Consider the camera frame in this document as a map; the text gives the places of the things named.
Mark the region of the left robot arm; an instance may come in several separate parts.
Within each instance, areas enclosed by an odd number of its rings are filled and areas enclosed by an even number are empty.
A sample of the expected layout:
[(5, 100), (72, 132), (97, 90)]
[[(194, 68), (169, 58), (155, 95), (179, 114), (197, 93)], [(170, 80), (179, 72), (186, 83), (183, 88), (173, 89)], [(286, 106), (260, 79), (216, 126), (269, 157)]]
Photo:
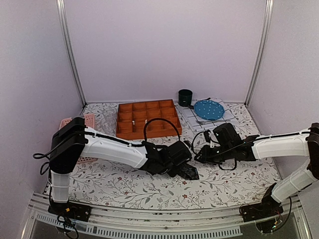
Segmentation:
[(85, 125), (81, 117), (74, 118), (53, 137), (48, 153), (51, 173), (51, 198), (63, 216), (74, 212), (69, 202), (69, 178), (80, 157), (104, 159), (152, 175), (176, 175), (186, 180), (197, 180), (198, 172), (188, 164), (191, 153), (182, 141), (169, 146), (156, 145), (147, 140), (140, 143), (109, 136)]

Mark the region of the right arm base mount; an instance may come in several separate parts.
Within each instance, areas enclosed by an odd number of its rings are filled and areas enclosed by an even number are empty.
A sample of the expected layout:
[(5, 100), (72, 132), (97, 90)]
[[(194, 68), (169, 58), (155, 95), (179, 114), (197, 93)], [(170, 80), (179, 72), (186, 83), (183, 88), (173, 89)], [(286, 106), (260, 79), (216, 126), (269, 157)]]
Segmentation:
[(243, 204), (239, 208), (239, 213), (244, 222), (255, 221), (271, 216), (279, 216), (283, 213), (283, 211), (281, 204), (268, 203)]

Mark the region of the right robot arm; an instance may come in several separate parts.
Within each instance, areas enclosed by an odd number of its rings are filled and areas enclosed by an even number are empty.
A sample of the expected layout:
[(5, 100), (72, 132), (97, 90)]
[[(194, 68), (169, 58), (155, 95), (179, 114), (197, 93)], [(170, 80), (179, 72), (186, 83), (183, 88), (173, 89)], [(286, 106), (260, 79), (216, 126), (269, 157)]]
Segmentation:
[(256, 161), (269, 157), (304, 156), (306, 163), (290, 176), (271, 185), (258, 205), (258, 213), (268, 217), (290, 196), (302, 191), (319, 179), (319, 124), (302, 131), (279, 135), (251, 135), (242, 139), (231, 123), (213, 130), (218, 147), (205, 145), (195, 154), (201, 163), (220, 165), (226, 160)]

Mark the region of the dark floral tie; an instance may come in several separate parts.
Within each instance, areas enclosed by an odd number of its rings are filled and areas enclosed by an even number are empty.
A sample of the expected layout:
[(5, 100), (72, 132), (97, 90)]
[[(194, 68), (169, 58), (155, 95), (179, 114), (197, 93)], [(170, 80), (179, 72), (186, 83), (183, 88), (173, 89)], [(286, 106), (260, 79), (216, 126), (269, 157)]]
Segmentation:
[(180, 164), (177, 167), (177, 174), (185, 180), (199, 180), (197, 168), (188, 163)]

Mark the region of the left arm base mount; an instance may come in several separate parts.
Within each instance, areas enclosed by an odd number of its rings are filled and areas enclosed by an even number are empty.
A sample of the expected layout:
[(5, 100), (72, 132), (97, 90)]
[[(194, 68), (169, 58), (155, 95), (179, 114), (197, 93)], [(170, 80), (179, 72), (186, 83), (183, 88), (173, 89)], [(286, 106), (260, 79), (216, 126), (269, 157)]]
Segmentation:
[(64, 215), (70, 219), (88, 222), (91, 215), (92, 207), (73, 202), (56, 203), (51, 202), (48, 212), (55, 215)]

